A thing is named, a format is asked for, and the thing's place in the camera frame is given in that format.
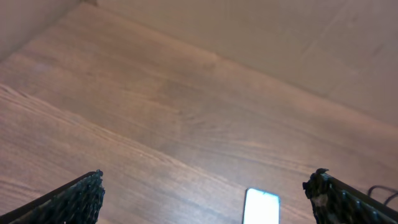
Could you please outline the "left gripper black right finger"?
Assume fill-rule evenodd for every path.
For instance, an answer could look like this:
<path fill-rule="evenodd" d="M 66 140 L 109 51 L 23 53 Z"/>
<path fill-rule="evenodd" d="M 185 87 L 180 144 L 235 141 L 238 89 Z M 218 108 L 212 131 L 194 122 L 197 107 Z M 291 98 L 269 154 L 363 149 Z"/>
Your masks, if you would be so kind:
<path fill-rule="evenodd" d="M 319 168 L 302 184 L 317 224 L 397 224 L 397 211 L 388 207 L 397 190 L 374 185 L 364 194 Z M 392 193 L 383 203 L 371 197 L 373 190 Z"/>

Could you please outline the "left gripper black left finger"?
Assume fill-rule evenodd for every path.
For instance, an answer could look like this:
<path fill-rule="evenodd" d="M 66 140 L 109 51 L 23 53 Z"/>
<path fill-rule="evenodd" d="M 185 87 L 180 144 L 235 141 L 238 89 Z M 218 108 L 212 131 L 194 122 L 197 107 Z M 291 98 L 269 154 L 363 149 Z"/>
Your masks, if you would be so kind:
<path fill-rule="evenodd" d="M 96 224 L 103 205 L 103 172 L 91 171 L 83 176 L 1 215 L 7 223 Z"/>

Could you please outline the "Samsung Galaxy smartphone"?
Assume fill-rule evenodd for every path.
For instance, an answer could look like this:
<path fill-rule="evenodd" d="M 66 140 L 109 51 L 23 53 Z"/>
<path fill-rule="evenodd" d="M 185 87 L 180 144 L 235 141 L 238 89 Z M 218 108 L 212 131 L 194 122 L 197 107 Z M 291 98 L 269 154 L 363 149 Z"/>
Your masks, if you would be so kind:
<path fill-rule="evenodd" d="M 280 197 L 264 190 L 246 190 L 242 224 L 279 224 Z"/>

